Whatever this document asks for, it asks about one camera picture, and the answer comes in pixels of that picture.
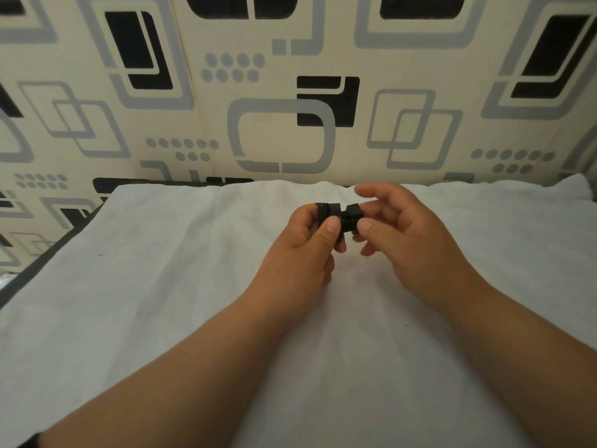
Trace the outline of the person's right hand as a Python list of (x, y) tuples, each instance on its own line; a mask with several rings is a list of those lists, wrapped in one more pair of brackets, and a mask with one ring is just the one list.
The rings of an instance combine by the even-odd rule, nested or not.
[(494, 291), (460, 250), (457, 242), (439, 217), (414, 193), (393, 183), (361, 183), (356, 195), (372, 201), (387, 201), (399, 210), (398, 220), (378, 220), (395, 227), (407, 238), (407, 245), (397, 250), (376, 250), (363, 242), (361, 255), (382, 253), (392, 263), (400, 283), (415, 297), (442, 314), (452, 313), (466, 304), (483, 299)]

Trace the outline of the person's left hand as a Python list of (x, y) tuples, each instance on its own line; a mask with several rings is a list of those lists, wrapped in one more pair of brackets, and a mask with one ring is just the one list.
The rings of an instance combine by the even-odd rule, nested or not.
[(252, 305), (286, 329), (298, 324), (317, 305), (322, 289), (331, 283), (335, 267), (333, 253), (310, 257), (299, 247), (305, 225), (310, 225), (311, 232), (317, 229), (314, 203), (292, 213), (243, 293)]

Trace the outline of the person's right forearm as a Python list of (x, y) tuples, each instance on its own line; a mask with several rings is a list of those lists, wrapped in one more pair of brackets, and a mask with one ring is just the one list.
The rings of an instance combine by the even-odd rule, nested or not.
[(543, 448), (597, 448), (597, 351), (491, 286), (441, 314)]

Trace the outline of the person's left forearm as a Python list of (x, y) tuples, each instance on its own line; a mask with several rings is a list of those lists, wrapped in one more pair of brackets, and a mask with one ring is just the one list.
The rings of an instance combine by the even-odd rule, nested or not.
[(245, 292), (157, 359), (41, 433), (39, 448), (215, 448), (250, 406), (293, 319)]

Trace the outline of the small black folding cube toy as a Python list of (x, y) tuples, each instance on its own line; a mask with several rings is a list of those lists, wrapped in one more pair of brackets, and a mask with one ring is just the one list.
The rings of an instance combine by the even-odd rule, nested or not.
[(345, 233), (358, 233), (358, 221), (364, 217), (360, 204), (349, 204), (342, 210), (339, 203), (316, 203), (316, 208), (317, 228), (320, 228), (324, 221), (331, 216), (339, 218), (341, 229), (336, 244), (339, 244), (344, 239)]

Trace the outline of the white cloth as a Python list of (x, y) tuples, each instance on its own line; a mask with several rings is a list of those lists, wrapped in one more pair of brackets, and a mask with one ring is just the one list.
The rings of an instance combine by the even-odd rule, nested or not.
[[(597, 203), (586, 179), (406, 186), (493, 286), (597, 349)], [(327, 182), (117, 188), (0, 310), (0, 448), (166, 352), (237, 298)], [(282, 342), (232, 447), (533, 448), (436, 312), (347, 236), (323, 302)]]

